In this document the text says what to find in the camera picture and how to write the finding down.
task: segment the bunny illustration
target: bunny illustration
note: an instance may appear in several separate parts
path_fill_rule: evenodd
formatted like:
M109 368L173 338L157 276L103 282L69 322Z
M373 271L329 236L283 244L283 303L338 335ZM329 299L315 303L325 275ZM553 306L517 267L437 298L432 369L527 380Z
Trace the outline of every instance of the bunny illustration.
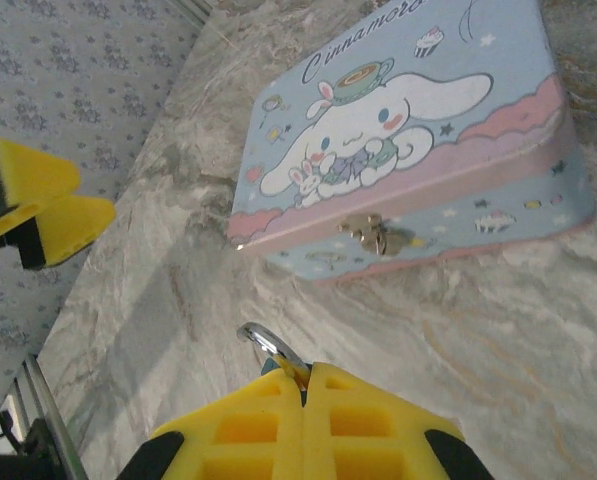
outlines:
M301 166L302 171L298 168L289 169L291 181L298 185L299 193L296 195L296 208L310 207L321 200L317 189L322 182L322 178L314 173L313 166L308 161L303 161Z
M407 121L462 115L478 105L493 85L487 74L440 82L406 73L383 81L393 65L393 59L373 62L333 85L320 82L322 98L309 107L307 118L324 113L263 177L261 193L275 196L285 191L293 180L290 170L304 161L318 166L322 174L319 199L374 185L394 170L411 168L433 148L434 136L426 127L403 128Z

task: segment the metal latch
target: metal latch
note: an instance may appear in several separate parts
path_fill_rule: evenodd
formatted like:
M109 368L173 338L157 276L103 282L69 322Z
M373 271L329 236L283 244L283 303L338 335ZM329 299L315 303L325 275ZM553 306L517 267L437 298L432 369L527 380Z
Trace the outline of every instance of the metal latch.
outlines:
M362 248L376 255L393 257L412 244L414 232L387 228L377 213L349 215L339 225L341 232L348 232L360 241Z

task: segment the marble surface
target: marble surface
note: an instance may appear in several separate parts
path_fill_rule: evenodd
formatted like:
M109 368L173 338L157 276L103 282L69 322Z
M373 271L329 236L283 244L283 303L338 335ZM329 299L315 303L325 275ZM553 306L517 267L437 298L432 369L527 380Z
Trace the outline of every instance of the marble surface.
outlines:
M586 231L316 287L228 245L264 85L361 19L360 0L217 0L40 356L92 479L159 424L253 380L261 321L459 422L499 479L597 479L597 220ZM597 195L597 0L545 2Z

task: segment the star illustration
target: star illustration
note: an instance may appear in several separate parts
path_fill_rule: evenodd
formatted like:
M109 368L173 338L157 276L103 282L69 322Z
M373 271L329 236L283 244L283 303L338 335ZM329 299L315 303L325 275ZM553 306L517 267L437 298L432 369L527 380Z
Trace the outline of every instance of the star illustration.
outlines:
M491 45L492 43L494 43L494 40L496 39L496 37L494 37L491 33L482 37L480 39L480 46L481 47L488 47L489 45Z
M555 177L556 175L560 175L561 173L563 173L566 167L567 164L564 162L564 160L561 160L556 164L555 167L552 167L551 173L553 173Z
M447 125L443 125L442 127L440 127L440 136L441 137L443 135L449 136L449 134L451 132L453 132L454 130L455 130L455 128L451 126L451 122L450 122Z
M567 215L558 215L554 217L554 225L564 225L569 221L569 217Z
M480 200L476 200L474 202L474 207L476 208L487 208L489 205L491 205L491 202L488 202L484 198L481 198Z

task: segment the cinnamoroll tin box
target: cinnamoroll tin box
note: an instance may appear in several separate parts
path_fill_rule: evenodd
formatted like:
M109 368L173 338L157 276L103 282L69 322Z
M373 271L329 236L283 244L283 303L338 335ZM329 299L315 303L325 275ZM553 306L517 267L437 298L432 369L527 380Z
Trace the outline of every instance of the cinnamoroll tin box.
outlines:
M255 102L228 236L308 280L549 237L593 216L538 0L398 0Z

